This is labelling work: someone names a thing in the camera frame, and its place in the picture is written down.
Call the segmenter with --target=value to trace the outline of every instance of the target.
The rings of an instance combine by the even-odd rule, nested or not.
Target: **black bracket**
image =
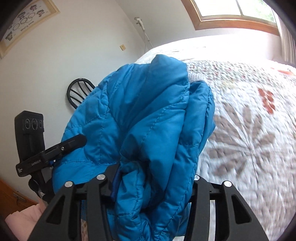
[[[88,183],[68,181],[37,222],[28,241],[80,241],[81,201],[86,200],[89,241],[112,241],[106,208],[112,207],[120,183],[119,164]],[[215,241],[268,241],[256,216],[230,181],[221,185],[195,176],[185,241],[208,241],[210,200],[216,203]]]
[[[210,200],[215,200],[215,241],[268,241],[255,214],[230,181],[208,183],[195,175],[191,210],[184,241],[207,241]]]
[[[119,164],[107,167],[87,183],[67,181],[54,196],[28,241],[80,241],[81,201],[87,201],[89,241],[112,241],[106,208],[112,206],[119,187]]]
[[[31,175],[29,187],[49,203],[54,196],[51,179],[54,160],[85,146],[86,137],[79,134],[45,150],[43,132],[42,114],[23,111],[15,117],[15,139],[20,158],[16,165],[17,174],[19,177]]]

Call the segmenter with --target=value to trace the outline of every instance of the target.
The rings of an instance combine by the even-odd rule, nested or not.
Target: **blue puffer jacket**
[[[88,182],[120,162],[123,174],[108,219],[116,240],[172,240],[185,234],[199,154],[215,128],[214,101],[186,64],[157,55],[108,75],[82,102],[63,139],[87,144],[56,164],[55,192]]]

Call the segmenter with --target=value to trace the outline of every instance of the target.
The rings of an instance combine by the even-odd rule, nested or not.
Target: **wall outlet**
[[[122,51],[126,50],[126,47],[124,46],[124,44],[120,45],[120,48],[121,48]]]

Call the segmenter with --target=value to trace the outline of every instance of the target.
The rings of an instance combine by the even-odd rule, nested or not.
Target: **framed picture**
[[[0,57],[7,52],[34,27],[59,13],[51,0],[35,0],[27,5],[14,19],[0,41]]]

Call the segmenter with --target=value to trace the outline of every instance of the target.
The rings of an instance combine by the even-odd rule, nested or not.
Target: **wooden dresser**
[[[13,212],[22,211],[36,204],[37,202],[17,192],[0,179],[0,215],[3,218]]]

